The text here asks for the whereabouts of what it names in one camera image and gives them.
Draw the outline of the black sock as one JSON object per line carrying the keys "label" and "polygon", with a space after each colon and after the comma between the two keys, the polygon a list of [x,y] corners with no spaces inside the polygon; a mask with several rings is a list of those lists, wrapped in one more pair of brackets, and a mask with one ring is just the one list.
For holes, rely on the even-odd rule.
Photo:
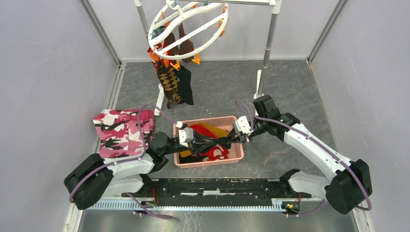
{"label": "black sock", "polygon": [[213,139],[202,139],[202,138],[196,138],[194,139],[194,142],[205,142],[205,141],[214,141],[216,143],[219,143],[220,146],[226,148],[226,149],[230,149],[232,147],[232,145],[226,145],[225,141],[222,141],[221,138],[213,138]]}
{"label": "black sock", "polygon": [[176,76],[179,80],[177,87],[178,94],[186,104],[194,105],[191,89],[191,71],[184,66],[180,66],[179,71],[176,71]]}

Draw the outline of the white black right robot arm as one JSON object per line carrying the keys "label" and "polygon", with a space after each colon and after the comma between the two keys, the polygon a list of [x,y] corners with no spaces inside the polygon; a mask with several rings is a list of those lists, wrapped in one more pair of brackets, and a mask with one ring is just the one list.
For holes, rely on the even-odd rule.
{"label": "white black right robot arm", "polygon": [[233,123],[238,135],[234,143],[247,143],[267,132],[298,150],[322,172],[322,176],[299,169],[286,172],[279,184],[283,196],[307,193],[328,202],[343,215],[353,209],[370,211],[373,208],[370,168],[364,160],[353,161],[332,149],[293,114],[282,114],[269,95],[256,98],[254,110],[241,100],[235,104],[245,116]]}

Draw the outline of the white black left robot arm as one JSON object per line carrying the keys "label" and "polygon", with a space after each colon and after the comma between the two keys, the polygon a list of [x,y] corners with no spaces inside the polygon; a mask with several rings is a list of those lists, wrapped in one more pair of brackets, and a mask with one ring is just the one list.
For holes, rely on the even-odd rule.
{"label": "white black left robot arm", "polygon": [[179,130],[176,137],[157,132],[149,140],[146,150],[136,156],[103,159],[98,153],[89,155],[63,183],[70,194],[69,202],[79,210],[93,206],[101,198],[126,192],[146,197],[152,191],[148,174],[159,171],[168,163],[166,155],[184,151],[205,155],[216,147],[229,149],[228,137],[206,135],[192,127]]}

